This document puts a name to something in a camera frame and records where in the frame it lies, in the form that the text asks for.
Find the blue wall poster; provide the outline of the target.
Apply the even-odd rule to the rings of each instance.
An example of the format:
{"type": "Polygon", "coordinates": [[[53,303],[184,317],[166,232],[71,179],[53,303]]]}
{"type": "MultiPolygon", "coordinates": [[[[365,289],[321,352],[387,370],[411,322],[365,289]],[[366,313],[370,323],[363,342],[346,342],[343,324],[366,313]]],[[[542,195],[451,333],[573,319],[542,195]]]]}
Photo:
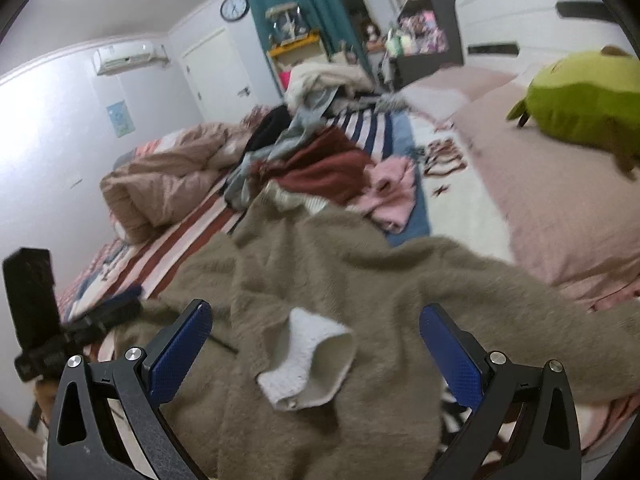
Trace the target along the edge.
{"type": "Polygon", "coordinates": [[[115,136],[122,138],[136,131],[136,126],[129,113],[127,103],[119,101],[106,108],[115,136]]]}

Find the round wall clock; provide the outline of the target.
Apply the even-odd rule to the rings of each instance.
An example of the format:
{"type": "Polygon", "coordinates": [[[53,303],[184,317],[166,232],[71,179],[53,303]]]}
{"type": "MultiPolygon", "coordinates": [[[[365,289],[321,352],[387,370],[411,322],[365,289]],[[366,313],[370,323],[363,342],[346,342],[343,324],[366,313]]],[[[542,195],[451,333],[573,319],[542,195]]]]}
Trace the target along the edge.
{"type": "Polygon", "coordinates": [[[248,0],[224,0],[220,6],[220,16],[225,22],[234,23],[242,20],[249,10],[248,0]]]}

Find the white printed plush blanket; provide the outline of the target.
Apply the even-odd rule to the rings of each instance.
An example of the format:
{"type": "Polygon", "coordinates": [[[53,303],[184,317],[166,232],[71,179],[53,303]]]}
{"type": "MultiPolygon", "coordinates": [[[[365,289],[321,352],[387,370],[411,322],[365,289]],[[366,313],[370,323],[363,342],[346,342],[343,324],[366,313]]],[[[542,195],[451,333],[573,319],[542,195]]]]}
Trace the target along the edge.
{"type": "Polygon", "coordinates": [[[639,407],[639,180],[520,125],[521,96],[460,108],[423,162],[404,113],[296,122],[261,151],[240,124],[165,136],[102,178],[119,255],[63,318],[140,285],[142,313],[99,339],[122,356],[209,302],[162,408],[206,477],[423,477],[442,390],[461,396],[421,338],[433,302],[514,361],[561,361],[588,450],[639,407]]]}

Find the green plush toy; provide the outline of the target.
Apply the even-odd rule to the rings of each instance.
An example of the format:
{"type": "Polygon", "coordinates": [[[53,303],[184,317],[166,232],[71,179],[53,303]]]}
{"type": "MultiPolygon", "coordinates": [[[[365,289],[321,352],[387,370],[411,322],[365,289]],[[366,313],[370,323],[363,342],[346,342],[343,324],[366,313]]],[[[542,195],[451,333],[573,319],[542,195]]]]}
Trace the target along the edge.
{"type": "Polygon", "coordinates": [[[540,70],[506,115],[550,138],[610,153],[629,180],[639,167],[639,60],[615,46],[567,55],[540,70]]]}

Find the olive brown fuzzy sweater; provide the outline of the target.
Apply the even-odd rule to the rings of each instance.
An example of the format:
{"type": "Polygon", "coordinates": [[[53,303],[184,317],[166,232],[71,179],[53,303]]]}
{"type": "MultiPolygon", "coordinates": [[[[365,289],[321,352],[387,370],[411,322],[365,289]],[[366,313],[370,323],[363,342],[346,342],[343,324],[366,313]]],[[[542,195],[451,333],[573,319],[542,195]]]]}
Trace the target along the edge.
{"type": "Polygon", "coordinates": [[[440,440],[442,378],[419,334],[432,302],[515,362],[561,361],[580,404],[639,389],[634,304],[589,313],[452,240],[390,246],[356,214],[280,191],[262,192],[232,234],[187,258],[116,330],[116,351],[144,346],[194,299],[212,306],[214,326],[165,416],[216,479],[423,478],[440,440]],[[298,380],[276,402],[267,378],[302,313],[355,339],[352,364],[318,406],[299,400],[298,380]]]}

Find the pink ribbed bedspread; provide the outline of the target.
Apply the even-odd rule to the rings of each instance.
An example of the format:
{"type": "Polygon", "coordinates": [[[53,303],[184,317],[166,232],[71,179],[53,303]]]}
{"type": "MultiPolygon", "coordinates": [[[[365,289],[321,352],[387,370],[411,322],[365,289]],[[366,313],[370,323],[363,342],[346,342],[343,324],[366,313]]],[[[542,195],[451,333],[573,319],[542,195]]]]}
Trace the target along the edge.
{"type": "Polygon", "coordinates": [[[520,266],[578,304],[639,297],[639,185],[608,154],[556,142],[506,114],[533,72],[515,75],[434,124],[412,111],[428,221],[482,256],[520,266]]]}

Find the black garment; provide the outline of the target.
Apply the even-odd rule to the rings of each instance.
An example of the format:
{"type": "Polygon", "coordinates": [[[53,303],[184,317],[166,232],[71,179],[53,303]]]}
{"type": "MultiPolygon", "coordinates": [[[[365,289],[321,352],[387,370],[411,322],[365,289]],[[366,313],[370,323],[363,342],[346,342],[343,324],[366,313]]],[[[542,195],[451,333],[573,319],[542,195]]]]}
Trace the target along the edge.
{"type": "Polygon", "coordinates": [[[247,141],[244,152],[256,152],[272,145],[278,140],[280,134],[291,125],[291,122],[292,116],[286,105],[280,105],[270,110],[257,126],[250,140],[247,141]]]}

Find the yellow shelf unit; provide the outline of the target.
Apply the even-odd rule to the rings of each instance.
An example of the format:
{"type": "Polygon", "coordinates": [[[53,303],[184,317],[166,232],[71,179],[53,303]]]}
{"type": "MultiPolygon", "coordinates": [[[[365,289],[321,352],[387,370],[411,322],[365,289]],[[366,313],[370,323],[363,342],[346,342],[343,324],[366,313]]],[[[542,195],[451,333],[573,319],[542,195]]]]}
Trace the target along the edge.
{"type": "Polygon", "coordinates": [[[320,32],[308,24],[297,2],[272,6],[265,18],[269,25],[268,61],[277,75],[308,61],[329,61],[320,32]]]}

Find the dark red garment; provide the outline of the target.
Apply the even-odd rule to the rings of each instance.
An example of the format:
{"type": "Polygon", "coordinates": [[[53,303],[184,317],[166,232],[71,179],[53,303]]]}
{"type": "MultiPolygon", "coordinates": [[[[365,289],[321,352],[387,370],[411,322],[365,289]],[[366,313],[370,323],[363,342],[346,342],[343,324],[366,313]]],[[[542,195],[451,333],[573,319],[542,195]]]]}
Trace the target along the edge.
{"type": "Polygon", "coordinates": [[[364,170],[373,159],[337,127],[326,127],[287,160],[253,162],[250,188],[261,191],[274,181],[290,193],[326,198],[345,206],[366,186],[364,170]]]}

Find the dark cluttered desk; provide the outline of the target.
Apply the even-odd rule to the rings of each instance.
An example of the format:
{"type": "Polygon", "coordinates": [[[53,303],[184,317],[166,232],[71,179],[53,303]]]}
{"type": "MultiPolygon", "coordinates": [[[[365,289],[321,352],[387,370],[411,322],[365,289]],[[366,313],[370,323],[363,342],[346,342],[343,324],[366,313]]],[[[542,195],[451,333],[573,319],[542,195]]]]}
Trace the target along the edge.
{"type": "Polygon", "coordinates": [[[441,68],[463,64],[456,0],[390,0],[394,19],[378,64],[383,84],[398,90],[441,68]]]}

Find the teal curtain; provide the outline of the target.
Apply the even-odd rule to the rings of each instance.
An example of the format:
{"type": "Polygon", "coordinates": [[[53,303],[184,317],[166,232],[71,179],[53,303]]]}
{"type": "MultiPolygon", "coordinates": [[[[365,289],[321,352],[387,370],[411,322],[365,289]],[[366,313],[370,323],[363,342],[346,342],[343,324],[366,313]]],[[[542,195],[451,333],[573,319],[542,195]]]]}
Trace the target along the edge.
{"type": "Polygon", "coordinates": [[[340,50],[341,42],[357,55],[362,68],[372,75],[372,67],[368,60],[366,50],[359,39],[352,20],[346,11],[343,0],[248,0],[250,13],[254,20],[260,46],[264,51],[265,60],[268,60],[267,51],[271,47],[269,37],[274,34],[272,26],[266,18],[268,9],[278,4],[297,3],[302,11],[306,24],[320,32],[326,52],[335,54],[340,50]]]}

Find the pink pillow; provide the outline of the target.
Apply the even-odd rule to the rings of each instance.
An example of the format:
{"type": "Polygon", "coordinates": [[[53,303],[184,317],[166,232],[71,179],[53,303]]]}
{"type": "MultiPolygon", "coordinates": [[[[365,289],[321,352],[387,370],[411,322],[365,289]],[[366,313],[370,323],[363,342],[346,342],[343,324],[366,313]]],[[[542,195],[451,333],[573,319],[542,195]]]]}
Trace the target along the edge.
{"type": "Polygon", "coordinates": [[[512,73],[483,67],[447,67],[407,84],[399,95],[416,113],[442,124],[465,105],[514,78],[512,73]]]}

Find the white air conditioner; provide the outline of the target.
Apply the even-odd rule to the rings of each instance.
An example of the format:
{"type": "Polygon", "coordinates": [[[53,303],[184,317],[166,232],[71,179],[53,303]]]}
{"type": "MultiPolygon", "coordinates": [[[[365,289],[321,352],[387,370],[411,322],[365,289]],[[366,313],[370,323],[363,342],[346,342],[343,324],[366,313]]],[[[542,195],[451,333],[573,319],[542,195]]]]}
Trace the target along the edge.
{"type": "Polygon", "coordinates": [[[94,71],[106,76],[134,70],[153,63],[167,64],[165,47],[152,41],[126,41],[97,48],[92,57],[94,71]]]}

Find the pink knit garment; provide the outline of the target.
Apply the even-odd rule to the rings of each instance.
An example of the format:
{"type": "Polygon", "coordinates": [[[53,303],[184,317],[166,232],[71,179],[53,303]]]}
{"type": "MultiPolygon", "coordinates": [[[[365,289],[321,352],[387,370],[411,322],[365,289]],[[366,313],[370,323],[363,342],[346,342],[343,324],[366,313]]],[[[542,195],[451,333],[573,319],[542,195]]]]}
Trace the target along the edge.
{"type": "Polygon", "coordinates": [[[386,232],[398,234],[416,206],[416,165],[408,156],[392,155],[363,170],[364,187],[347,209],[367,217],[386,232]]]}

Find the pink brown duvet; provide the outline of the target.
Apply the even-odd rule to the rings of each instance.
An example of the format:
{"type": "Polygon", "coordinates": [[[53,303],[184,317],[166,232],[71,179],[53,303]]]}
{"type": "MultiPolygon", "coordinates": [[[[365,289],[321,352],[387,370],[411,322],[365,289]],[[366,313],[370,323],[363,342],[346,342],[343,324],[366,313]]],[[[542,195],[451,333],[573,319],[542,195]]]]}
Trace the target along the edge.
{"type": "Polygon", "coordinates": [[[139,245],[186,218],[239,162],[251,135],[239,124],[206,122],[179,131],[169,148],[158,146],[112,170],[100,190],[118,237],[139,245]]]}

